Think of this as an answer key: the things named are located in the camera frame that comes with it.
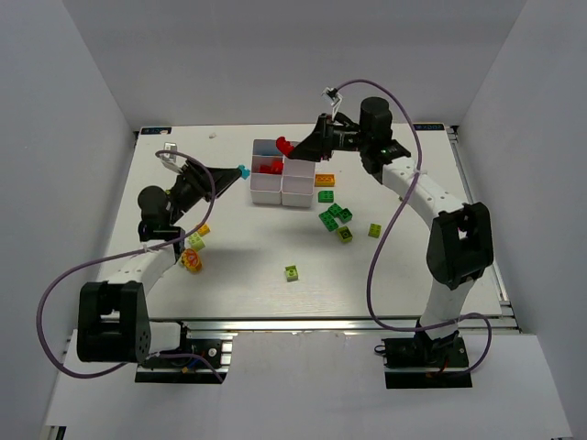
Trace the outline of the light blue lego brick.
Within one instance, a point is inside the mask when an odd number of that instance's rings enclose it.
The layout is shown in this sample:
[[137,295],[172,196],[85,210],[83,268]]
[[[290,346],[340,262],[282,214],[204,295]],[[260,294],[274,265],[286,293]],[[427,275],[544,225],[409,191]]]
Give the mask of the light blue lego brick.
[[240,171],[240,177],[243,180],[246,180],[250,176],[250,170],[243,164],[238,165],[238,169]]

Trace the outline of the red flower lego brick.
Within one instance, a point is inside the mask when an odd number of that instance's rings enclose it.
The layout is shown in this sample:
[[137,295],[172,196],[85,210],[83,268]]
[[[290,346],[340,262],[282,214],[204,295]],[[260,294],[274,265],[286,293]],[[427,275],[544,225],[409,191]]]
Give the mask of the red flower lego brick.
[[295,145],[285,137],[278,137],[275,141],[275,147],[284,155],[285,158],[291,159],[295,150]]

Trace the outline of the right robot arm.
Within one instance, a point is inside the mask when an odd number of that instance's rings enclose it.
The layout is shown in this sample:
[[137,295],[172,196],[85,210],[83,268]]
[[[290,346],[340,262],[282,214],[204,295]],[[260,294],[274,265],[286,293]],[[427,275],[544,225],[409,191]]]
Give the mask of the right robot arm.
[[312,162],[329,160],[336,151],[356,152],[363,169],[418,214],[429,229],[426,264],[433,281],[414,331],[442,347],[456,338],[465,299],[493,263],[491,218],[483,203],[465,203],[425,174],[394,139],[392,122],[388,101],[368,97],[357,122],[342,113],[322,114],[300,143],[279,138],[276,147],[290,160]]

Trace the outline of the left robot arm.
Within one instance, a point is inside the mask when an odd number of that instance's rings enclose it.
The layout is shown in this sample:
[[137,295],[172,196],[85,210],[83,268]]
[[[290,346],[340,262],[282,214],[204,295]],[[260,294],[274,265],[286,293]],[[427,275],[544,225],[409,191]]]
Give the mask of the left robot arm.
[[182,325],[152,323],[146,297],[184,251],[184,230],[176,223],[195,204],[225,192],[244,169],[200,168],[187,161],[169,190],[148,186],[138,195],[139,241],[169,246],[141,252],[106,280],[87,282],[79,297],[77,355],[84,362],[144,362],[156,352],[180,352]]

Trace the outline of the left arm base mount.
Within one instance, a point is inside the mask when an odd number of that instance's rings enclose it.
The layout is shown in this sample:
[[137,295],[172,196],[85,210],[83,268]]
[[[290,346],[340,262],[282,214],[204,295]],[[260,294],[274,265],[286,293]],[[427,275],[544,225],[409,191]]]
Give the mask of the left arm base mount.
[[136,383],[219,384],[227,376],[233,336],[197,330],[187,323],[153,323],[149,352]]

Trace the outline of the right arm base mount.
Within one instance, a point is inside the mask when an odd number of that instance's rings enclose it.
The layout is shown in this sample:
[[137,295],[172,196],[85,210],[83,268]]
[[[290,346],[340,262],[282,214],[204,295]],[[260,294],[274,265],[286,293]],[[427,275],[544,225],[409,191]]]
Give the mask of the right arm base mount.
[[383,359],[388,390],[472,387],[469,357],[458,331],[437,340],[425,332],[386,338],[373,351]]

